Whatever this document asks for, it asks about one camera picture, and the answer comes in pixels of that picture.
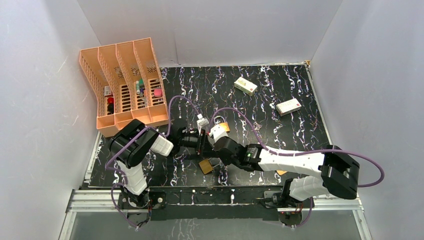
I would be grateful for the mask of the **brass padlock long shackle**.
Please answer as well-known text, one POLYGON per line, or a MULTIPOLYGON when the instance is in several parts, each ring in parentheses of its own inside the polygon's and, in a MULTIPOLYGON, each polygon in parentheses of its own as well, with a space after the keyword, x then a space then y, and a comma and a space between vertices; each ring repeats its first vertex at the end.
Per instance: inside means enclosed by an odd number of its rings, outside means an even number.
POLYGON ((221 161, 218 158, 207 158, 199 162, 199 167, 204 175, 208 175, 220 164, 221 161))

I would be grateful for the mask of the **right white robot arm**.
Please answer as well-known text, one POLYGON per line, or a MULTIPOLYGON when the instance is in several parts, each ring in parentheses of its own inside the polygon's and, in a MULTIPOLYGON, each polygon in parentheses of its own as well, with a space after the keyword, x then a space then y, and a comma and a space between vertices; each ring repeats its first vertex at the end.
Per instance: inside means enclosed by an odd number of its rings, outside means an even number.
POLYGON ((227 135, 210 134, 212 150, 224 165, 246 172, 286 171, 302 174, 288 179, 282 202, 295 207, 310 197, 334 195, 340 199, 357 197, 360 164, 335 145, 311 151, 282 150, 260 144, 241 145, 227 135))

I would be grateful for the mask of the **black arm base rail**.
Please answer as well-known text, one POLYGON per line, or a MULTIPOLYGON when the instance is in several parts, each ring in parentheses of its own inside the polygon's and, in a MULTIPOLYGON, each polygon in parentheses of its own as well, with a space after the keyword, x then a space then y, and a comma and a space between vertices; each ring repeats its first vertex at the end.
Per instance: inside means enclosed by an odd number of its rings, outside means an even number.
POLYGON ((281 187, 152 187, 141 205, 114 190, 76 190, 68 212, 123 213, 131 222, 174 219, 262 219, 297 227, 312 211, 362 211, 361 200, 345 200, 333 195, 316 196, 302 203, 282 203, 281 187))

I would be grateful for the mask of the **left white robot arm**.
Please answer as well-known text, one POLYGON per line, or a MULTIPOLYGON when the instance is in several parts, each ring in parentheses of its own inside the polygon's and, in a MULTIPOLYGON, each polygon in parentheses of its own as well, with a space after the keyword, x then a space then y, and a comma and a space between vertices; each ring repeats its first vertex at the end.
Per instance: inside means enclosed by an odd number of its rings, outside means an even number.
POLYGON ((124 199, 136 208, 145 208, 150 201, 148 184, 142 160, 149 152, 173 157, 180 148, 191 148, 198 156, 203 155, 207 135, 203 129, 188 129, 171 125, 166 134, 134 119, 114 135, 108 143, 113 154, 105 164, 106 170, 120 173, 123 184, 119 187, 124 199))

